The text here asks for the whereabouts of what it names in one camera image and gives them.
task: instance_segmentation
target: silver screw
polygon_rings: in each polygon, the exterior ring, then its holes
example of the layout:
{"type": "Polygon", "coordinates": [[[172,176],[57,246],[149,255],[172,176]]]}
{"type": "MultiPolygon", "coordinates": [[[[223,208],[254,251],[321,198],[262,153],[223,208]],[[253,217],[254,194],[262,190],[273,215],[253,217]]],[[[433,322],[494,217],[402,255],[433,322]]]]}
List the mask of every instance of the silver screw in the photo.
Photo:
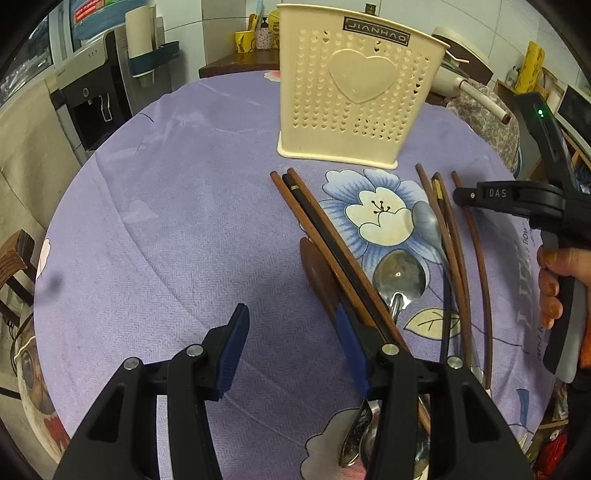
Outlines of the silver screw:
{"type": "Polygon", "coordinates": [[[203,347],[201,345],[191,345],[187,347],[188,356],[199,356],[203,353],[203,347]]]}
{"type": "Polygon", "coordinates": [[[454,370],[458,370],[464,366],[464,362],[458,356],[451,356],[447,359],[447,364],[454,370]]]}
{"type": "Polygon", "coordinates": [[[388,355],[388,356],[398,355],[399,351],[400,351],[400,348],[398,348],[393,343],[386,343],[385,345],[382,345],[382,353],[384,355],[388,355]]]}
{"type": "Polygon", "coordinates": [[[125,362],[123,362],[123,368],[125,368],[126,370],[133,370],[134,368],[137,368],[138,365],[139,360],[134,356],[130,356],[128,359],[125,360],[125,362]]]}

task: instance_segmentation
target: basket rim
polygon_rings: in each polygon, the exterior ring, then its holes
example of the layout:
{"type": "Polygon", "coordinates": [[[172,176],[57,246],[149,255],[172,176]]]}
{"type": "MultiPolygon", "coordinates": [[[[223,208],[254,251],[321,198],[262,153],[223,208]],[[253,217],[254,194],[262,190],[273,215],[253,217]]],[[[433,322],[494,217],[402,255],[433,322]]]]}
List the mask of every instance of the basket rim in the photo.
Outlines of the basket rim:
{"type": "Polygon", "coordinates": [[[435,38],[432,35],[429,35],[425,32],[421,32],[420,30],[416,30],[415,28],[409,27],[404,24],[393,22],[393,21],[388,20],[387,18],[384,18],[384,17],[377,17],[376,15],[364,14],[361,12],[356,12],[354,10],[346,10],[344,8],[324,7],[322,5],[306,5],[306,4],[279,4],[279,5],[277,5],[277,8],[280,11],[280,15],[281,15],[281,10],[287,10],[287,9],[289,9],[289,10],[291,10],[291,9],[305,9],[305,10],[312,9],[312,10],[324,10],[324,11],[335,12],[335,13],[340,13],[340,14],[352,14],[352,15],[355,15],[356,17],[359,17],[360,20],[367,20],[367,21],[373,21],[373,22],[379,21],[379,22],[384,23],[386,27],[404,28],[414,35],[419,35],[420,37],[425,38],[425,40],[430,40],[433,43],[436,43],[441,47],[445,47],[446,50],[448,50],[450,47],[444,41],[441,41],[438,38],[435,38]]]}

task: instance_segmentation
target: floor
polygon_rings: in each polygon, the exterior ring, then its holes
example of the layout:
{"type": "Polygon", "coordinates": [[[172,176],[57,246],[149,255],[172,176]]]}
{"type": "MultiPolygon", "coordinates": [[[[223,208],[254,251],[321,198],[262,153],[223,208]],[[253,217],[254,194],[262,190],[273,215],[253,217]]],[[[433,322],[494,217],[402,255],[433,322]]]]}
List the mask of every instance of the floor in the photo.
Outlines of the floor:
{"type": "MultiPolygon", "coordinates": [[[[11,338],[8,327],[0,321],[0,386],[18,391],[17,378],[10,365],[11,338]]],[[[57,464],[31,430],[20,400],[0,395],[0,418],[14,442],[44,480],[51,480],[57,464]]]]}

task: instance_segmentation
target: finger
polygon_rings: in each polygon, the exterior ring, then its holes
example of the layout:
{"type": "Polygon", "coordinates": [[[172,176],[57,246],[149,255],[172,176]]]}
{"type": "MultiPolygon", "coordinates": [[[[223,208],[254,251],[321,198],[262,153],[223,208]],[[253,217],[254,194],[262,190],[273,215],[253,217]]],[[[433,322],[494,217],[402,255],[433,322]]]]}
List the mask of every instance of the finger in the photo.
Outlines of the finger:
{"type": "Polygon", "coordinates": [[[542,313],[540,314],[540,325],[542,328],[551,329],[554,326],[554,319],[551,319],[542,313]]]}
{"type": "Polygon", "coordinates": [[[560,300],[550,295],[540,295],[540,310],[551,319],[558,319],[562,315],[560,300]]]}
{"type": "Polygon", "coordinates": [[[551,297],[558,295],[558,279],[548,270],[540,268],[540,273],[538,274],[538,286],[544,295],[549,295],[551,297]]]}
{"type": "Polygon", "coordinates": [[[546,264],[544,262],[544,246],[542,245],[538,249],[538,253],[536,254],[536,258],[538,259],[538,265],[542,268],[546,268],[546,264]]]}
{"type": "Polygon", "coordinates": [[[560,248],[544,251],[547,268],[561,277],[574,277],[591,286],[591,251],[578,248],[560,248]]]}

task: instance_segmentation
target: purple tablecloth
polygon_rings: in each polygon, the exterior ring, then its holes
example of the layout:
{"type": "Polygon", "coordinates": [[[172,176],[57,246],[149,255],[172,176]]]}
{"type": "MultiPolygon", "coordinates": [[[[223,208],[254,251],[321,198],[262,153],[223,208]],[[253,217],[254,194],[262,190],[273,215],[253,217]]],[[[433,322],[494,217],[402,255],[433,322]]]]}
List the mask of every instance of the purple tablecloth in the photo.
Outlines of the purple tablecloth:
{"type": "MultiPolygon", "coordinates": [[[[119,129],[70,185],[47,233],[50,252],[35,295],[43,373],[70,434],[126,357],[168,359],[244,302],[251,331],[233,387],[207,406],[224,478],[359,476],[359,469],[336,465],[359,399],[307,284],[298,250],[303,232],[271,182],[272,170],[293,166],[300,173],[368,275],[394,248],[414,253],[429,286],[398,325],[415,356],[439,357],[441,268],[412,224],[400,229],[405,210],[424,199],[414,165],[441,171],[449,191],[452,170],[466,184],[511,175],[465,123],[430,105],[394,171],[282,158],[279,89],[263,72],[186,85],[119,129]]],[[[475,215],[491,286],[492,398],[527,443],[553,385],[541,365],[545,332],[537,327],[540,240],[520,219],[475,215]]],[[[457,218],[482,362],[478,271],[460,210],[457,218]]],[[[171,478],[164,402],[158,413],[161,476],[171,478]]]]}

